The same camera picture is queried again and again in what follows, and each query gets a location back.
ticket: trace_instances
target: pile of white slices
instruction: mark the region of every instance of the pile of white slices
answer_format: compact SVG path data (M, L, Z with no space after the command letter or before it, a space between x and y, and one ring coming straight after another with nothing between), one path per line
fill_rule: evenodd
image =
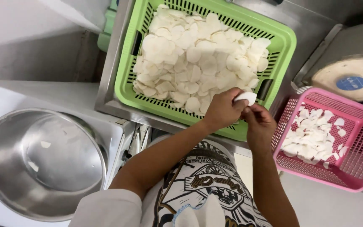
M270 43L244 36L215 13L202 18L160 5L133 68L134 91L204 116L215 94L257 87Z
M336 160L344 156L348 149L348 147L344 147L344 144L340 144L337 151L333 150L335 138L330 134L333 124L329 121L334 114L322 109L309 112L305 106L301 106L299 110L299 116L295 116L292 123L297 124L298 128L295 131L290 128L282 143L281 148L284 154L288 157L297 156L303 162L313 165L320 160L326 161L331 156L334 156ZM342 118L338 118L334 122L337 133L341 137L346 135L345 130L340 128L340 126L344 126L344 123ZM324 162L323 166L327 169L329 162Z

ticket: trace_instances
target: pink plastic basket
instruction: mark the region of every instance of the pink plastic basket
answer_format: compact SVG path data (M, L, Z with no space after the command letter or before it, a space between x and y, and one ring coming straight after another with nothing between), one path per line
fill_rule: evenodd
M305 102L304 106L309 111L331 111L335 116L329 123L334 123L337 118L345 120L345 125L341 126L347 132L344 137L337 134L338 130L334 125L330 134L335 137L333 152L338 153L337 147L342 143L349 148L337 161L333 156L326 160L330 163L328 169L323 167L323 161L316 165L307 164L297 157L286 156L281 150L295 115L299 116L302 102ZM295 131L296 128L297 125L293 124L292 130ZM363 105L360 103L320 88L310 88L301 95L293 95L278 122L271 146L277 167L282 171L351 192L363 190Z

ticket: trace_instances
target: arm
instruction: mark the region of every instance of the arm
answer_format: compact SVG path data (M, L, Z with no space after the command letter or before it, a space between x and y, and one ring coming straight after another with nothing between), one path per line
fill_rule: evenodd
M257 208L274 227L298 227L271 153L277 123L265 107L257 104L245 108L242 117L248 123L247 143L253 154L253 198Z
M202 139L228 127L241 116L248 101L233 103L232 100L242 92L232 88L215 95L204 119L135 155L117 173L109 189L130 190L143 199L147 191Z

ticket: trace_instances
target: basket handle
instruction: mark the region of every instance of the basket handle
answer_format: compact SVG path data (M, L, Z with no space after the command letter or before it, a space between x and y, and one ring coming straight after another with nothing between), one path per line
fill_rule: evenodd
M134 44L131 48L131 53L134 56L138 55L139 52L139 46L141 45L142 42L142 33L139 32L139 30L135 30L135 37L134 37Z
M259 91L257 92L257 98L259 100L265 100L265 97L267 96L268 90L270 89L273 81L273 79L265 79L261 82Z

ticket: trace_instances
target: stainless steel counter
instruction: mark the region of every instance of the stainless steel counter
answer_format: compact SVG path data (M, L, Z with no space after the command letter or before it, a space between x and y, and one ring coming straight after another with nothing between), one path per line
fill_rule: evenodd
M120 1L118 6L95 109L163 131L176 133L187 126L124 105L114 94L117 67L134 2L135 0ZM270 107L270 112L278 120L288 97L294 92L290 82L336 22L288 1L284 1L277 6L271 4L271 1L269 3L261 0L235 0L234 3L279 21L292 28L296 34L297 47L294 56L289 64L277 97ZM246 142L235 141L217 135L211 135L208 139L222 144L231 152L251 157L251 152Z

